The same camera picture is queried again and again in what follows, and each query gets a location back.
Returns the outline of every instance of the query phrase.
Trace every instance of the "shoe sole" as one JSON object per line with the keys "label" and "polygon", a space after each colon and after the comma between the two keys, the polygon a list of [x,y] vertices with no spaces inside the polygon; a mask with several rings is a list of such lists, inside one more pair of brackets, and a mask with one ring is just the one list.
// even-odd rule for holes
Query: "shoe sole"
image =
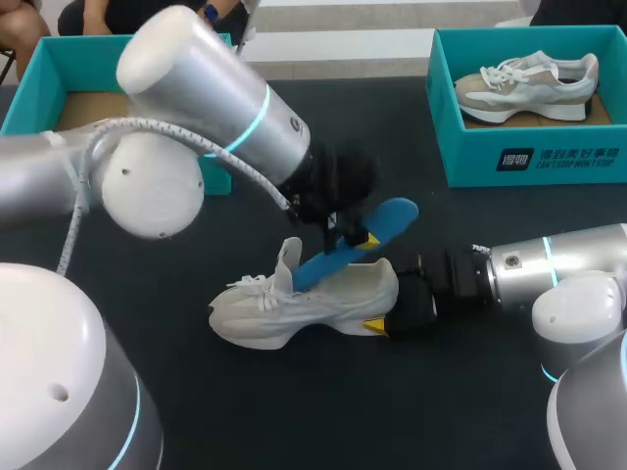
{"label": "shoe sole", "polygon": [[[381,308],[377,308],[376,312],[368,313],[367,315],[359,314],[361,310],[356,309],[356,310],[350,310],[344,313],[343,316],[345,317],[345,319],[338,319],[336,321],[320,321],[319,323],[311,323],[311,324],[327,325],[345,335],[379,336],[377,333],[365,328],[363,326],[363,323],[369,319],[380,318],[382,316],[385,316],[390,310],[392,310],[395,303],[396,303],[396,296],[394,296],[391,299],[391,302],[383,303],[384,305],[382,305]],[[271,351],[271,350],[280,350],[281,348],[283,348],[287,344],[287,342],[290,341],[294,335],[296,335],[296,333],[301,331],[306,326],[310,326],[310,324],[303,325],[295,331],[283,333],[282,335],[272,336],[269,338],[254,338],[254,339],[231,338],[225,335],[221,335],[219,331],[215,328],[212,328],[212,329],[223,340],[228,341],[229,343],[232,343],[236,346],[241,346],[242,348],[249,348],[252,350]]]}
{"label": "shoe sole", "polygon": [[592,98],[581,105],[525,105],[508,111],[482,111],[459,105],[463,116],[486,125],[503,124],[513,115],[522,112],[534,113],[555,120],[586,120],[592,110]]}

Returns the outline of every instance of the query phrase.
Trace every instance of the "shoe box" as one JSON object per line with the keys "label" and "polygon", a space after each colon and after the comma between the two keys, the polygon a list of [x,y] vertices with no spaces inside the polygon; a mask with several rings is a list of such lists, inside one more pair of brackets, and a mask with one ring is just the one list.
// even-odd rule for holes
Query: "shoe box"
{"label": "shoe box", "polygon": [[[462,117],[456,80],[540,50],[562,60],[599,58],[586,120],[520,113],[486,125]],[[426,91],[450,187],[627,182],[627,38],[618,26],[438,29]]]}
{"label": "shoe box", "polygon": [[[39,41],[0,129],[0,135],[62,131],[128,115],[116,80],[131,36],[45,37]],[[230,43],[228,34],[222,39]],[[210,159],[199,160],[205,193],[227,195],[231,177]]]}

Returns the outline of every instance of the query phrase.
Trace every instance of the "screw hole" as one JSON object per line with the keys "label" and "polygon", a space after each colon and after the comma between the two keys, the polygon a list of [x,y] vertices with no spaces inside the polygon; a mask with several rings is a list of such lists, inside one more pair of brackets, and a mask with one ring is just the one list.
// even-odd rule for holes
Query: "screw hole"
{"label": "screw hole", "polygon": [[52,400],[65,403],[70,399],[70,394],[68,393],[68,389],[66,389],[63,385],[60,384],[50,384],[48,386],[48,394]]}

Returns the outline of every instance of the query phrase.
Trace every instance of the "teal box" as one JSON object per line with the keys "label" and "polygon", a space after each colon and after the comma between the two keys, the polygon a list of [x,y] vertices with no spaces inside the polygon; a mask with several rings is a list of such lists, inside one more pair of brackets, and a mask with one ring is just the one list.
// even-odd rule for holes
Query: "teal box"
{"label": "teal box", "polygon": [[[116,80],[121,52],[131,36],[46,37],[39,41],[0,135],[53,129],[68,93],[122,93]],[[230,45],[230,36],[222,39]],[[200,159],[205,193],[227,195],[231,177],[211,159]]]}
{"label": "teal box", "polygon": [[[599,58],[599,94],[612,125],[466,129],[453,83],[539,50]],[[438,29],[426,88],[451,187],[627,182],[627,38],[617,26]],[[512,170],[505,159],[526,166]]]}

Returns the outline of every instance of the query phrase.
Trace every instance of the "black logo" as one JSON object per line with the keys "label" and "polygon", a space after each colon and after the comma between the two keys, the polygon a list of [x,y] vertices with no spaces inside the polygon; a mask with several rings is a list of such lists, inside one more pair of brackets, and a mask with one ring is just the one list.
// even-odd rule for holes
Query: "black logo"
{"label": "black logo", "polygon": [[531,157],[533,149],[505,149],[501,152],[497,171],[524,171],[529,167]]}

